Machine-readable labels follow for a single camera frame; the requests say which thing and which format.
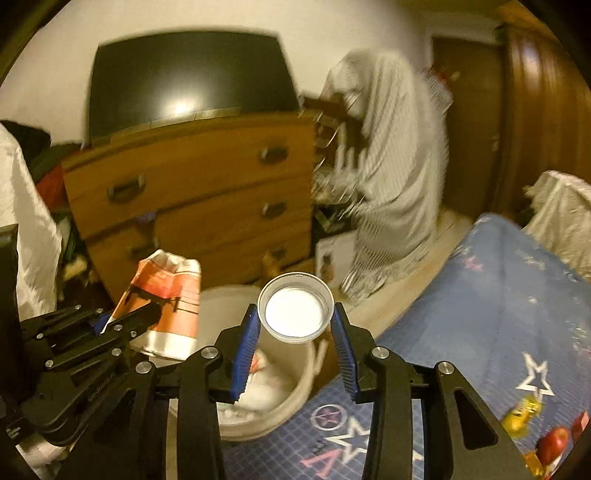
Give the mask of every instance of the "wooden door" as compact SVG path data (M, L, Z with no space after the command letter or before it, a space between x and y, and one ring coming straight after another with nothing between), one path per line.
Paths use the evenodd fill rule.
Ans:
M444 205L476 218L491 206L503 107L500 46L433 38L434 66L450 75L449 164Z

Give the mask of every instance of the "television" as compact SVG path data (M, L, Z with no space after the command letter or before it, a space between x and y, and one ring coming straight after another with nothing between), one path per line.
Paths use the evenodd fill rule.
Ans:
M297 111L277 37L178 31L98 47L90 81L91 142L221 112Z

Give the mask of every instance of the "white fabric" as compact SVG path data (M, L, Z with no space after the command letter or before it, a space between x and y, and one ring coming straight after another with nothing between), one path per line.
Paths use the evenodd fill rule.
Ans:
M41 472L50 463L67 455L66 447L52 445L36 432L18 444L17 450L31 468L41 469Z
M0 125L0 225L18 224L17 302L21 321L56 309L61 235L14 137Z
M356 258L342 285L359 300L407 275L427 253L443 192L447 142L443 112L400 53L349 53L327 78L324 94L333 92L344 93L350 114L363 120L369 144L355 180L365 199L352 209ZM349 185L350 168L347 163L335 172Z
M524 228L591 281L591 186L573 175L545 171L526 191L534 217Z
M293 379L257 348L244 392L233 405L217 403L217 419L229 425L260 418L287 400L295 387Z

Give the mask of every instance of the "metal screw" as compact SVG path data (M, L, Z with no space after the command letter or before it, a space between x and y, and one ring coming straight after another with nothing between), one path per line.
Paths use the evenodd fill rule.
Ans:
M201 350L201 356L203 358L216 358L218 355L217 348L214 346L207 346L203 350Z
M441 362L441 363L440 363L440 364L437 366L437 368L439 369L439 371L440 371L442 374L445 374L445 375L452 374L452 373L453 373L453 371L455 370L455 368L453 368L453 365L452 365L450 362Z
M152 364L150 362L140 362L135 366L135 371L140 375L148 373L152 370Z
M371 354L375 357L375 358L388 358L388 356L390 355L390 352L388 351L388 349L386 347L383 346L377 346L376 348L374 348L373 350L371 350Z

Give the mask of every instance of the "blue mattress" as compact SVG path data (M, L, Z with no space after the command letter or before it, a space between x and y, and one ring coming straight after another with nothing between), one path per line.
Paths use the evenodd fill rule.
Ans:
M515 441L526 452L589 408L590 329L591 285L513 223L483 215L377 343L415 364L453 362L498 418L528 393L541 395L544 410ZM413 402L420 479L423 431ZM352 403L337 377L274 432L228 449L228 478L360 479L371 415L372 405Z

